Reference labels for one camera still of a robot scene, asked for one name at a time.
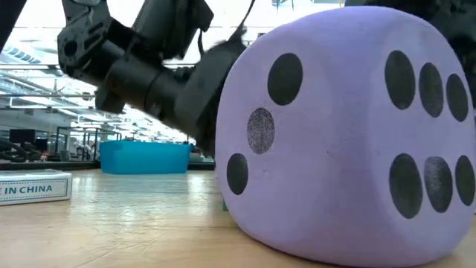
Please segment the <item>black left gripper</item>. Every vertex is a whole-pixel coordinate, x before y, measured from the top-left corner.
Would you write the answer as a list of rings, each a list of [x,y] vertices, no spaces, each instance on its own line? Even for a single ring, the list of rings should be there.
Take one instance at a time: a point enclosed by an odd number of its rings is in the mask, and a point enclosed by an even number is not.
[[[216,119],[226,77],[246,49],[233,35],[205,52],[174,103],[178,129],[193,137],[206,156],[215,154]]]

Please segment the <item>purple foam die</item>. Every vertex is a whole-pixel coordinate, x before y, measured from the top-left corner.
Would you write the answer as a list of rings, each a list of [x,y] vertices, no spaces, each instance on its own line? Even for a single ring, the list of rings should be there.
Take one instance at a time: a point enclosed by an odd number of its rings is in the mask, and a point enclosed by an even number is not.
[[[216,124],[228,210],[292,255],[398,268],[448,255],[476,210],[476,125],[462,66],[425,20],[325,10],[257,38]]]

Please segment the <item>card box teal print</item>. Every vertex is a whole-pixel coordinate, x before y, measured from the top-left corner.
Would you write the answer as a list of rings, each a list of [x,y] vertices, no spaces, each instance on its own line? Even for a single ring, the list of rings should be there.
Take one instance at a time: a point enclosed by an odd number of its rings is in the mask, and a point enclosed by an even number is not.
[[[71,199],[72,174],[60,170],[0,171],[0,206]]]

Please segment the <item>teal plastic bin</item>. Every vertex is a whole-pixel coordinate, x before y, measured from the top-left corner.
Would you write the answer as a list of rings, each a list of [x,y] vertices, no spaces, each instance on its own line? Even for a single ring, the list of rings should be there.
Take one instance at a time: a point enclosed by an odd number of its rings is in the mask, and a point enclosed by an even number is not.
[[[189,144],[127,140],[100,143],[101,170],[109,174],[185,173],[189,160]]]

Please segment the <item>black monitor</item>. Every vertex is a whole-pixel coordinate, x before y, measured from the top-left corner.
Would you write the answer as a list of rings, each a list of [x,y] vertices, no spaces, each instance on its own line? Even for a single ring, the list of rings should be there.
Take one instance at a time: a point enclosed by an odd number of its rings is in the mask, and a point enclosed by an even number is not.
[[[34,129],[10,129],[9,142],[15,144],[30,143],[36,141],[36,130]]]

